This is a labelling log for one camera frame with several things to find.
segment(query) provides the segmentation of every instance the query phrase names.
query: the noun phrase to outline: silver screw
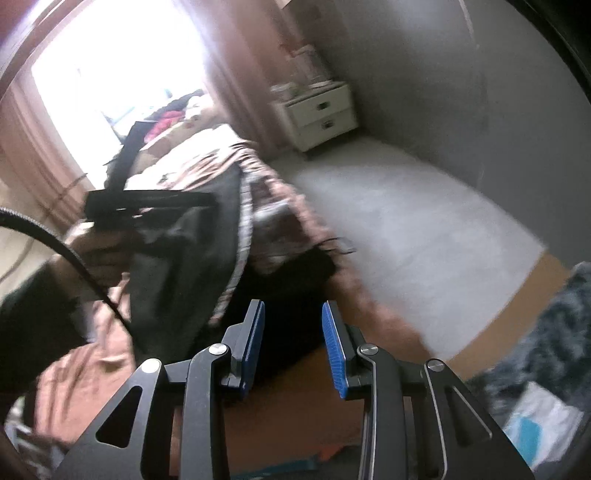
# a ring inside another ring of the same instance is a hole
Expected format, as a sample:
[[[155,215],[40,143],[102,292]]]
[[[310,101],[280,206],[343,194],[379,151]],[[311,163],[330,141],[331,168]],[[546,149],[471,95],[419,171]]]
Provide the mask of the silver screw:
[[[160,368],[160,360],[157,358],[148,358],[141,366],[142,372],[153,374]]]
[[[223,343],[214,343],[209,347],[209,353],[212,355],[223,355],[228,350],[228,346]]]
[[[440,372],[445,368],[445,364],[441,360],[433,359],[427,362],[429,370]]]
[[[375,355],[379,348],[373,343],[366,343],[359,347],[359,351],[364,355]]]

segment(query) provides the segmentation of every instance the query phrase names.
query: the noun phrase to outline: hand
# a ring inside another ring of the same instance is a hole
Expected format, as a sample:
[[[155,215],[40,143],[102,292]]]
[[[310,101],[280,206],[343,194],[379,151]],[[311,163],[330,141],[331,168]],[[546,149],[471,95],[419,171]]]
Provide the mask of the hand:
[[[100,231],[92,222],[78,223],[69,232],[65,243],[80,255],[90,274],[105,289],[121,281],[129,271],[132,250],[140,241],[135,231]],[[53,275],[70,299],[80,296],[85,282],[61,255],[53,255],[50,262]]]

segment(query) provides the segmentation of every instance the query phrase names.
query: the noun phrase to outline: white nightstand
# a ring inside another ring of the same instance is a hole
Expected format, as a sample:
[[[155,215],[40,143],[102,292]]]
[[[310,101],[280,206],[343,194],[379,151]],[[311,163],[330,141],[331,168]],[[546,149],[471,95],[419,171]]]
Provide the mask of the white nightstand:
[[[358,126],[345,82],[333,82],[288,102],[273,102],[273,108],[285,134],[302,152]]]

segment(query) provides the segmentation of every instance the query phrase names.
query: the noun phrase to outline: pink curtain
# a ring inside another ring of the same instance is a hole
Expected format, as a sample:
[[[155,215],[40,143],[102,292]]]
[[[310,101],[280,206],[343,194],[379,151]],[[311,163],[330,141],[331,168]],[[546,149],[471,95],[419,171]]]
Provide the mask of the pink curtain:
[[[55,129],[26,66],[0,102],[0,178],[28,192],[48,218],[65,230],[82,212],[87,180]],[[63,200],[56,200],[71,187]]]
[[[281,28],[275,0],[175,2],[199,31],[206,84],[215,102],[239,135],[272,157],[287,142],[270,106],[269,89],[291,79],[280,45],[293,40]]]

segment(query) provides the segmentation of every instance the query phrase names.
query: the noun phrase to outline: blue object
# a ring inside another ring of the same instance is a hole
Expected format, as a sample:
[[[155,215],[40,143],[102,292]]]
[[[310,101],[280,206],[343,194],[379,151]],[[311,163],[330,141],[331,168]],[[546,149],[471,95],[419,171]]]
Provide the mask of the blue object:
[[[259,302],[255,313],[254,325],[251,329],[244,360],[242,362],[242,378],[240,384],[241,398],[246,397],[255,379],[256,365],[261,351],[262,334],[265,329],[265,304]]]
[[[527,417],[521,417],[517,445],[515,446],[529,467],[534,464],[535,456],[538,453],[541,432],[542,429],[536,422]]]
[[[316,457],[312,457],[307,460],[296,460],[295,462],[270,466],[264,470],[259,470],[258,472],[232,475],[232,480],[254,480],[265,478],[266,476],[277,475],[278,473],[305,472],[311,470],[318,470],[318,462],[316,461]]]
[[[329,354],[330,370],[332,371],[335,388],[341,398],[346,398],[349,385],[347,382],[345,352],[340,343],[335,319],[328,303],[322,305],[322,332],[324,333],[326,350]]]

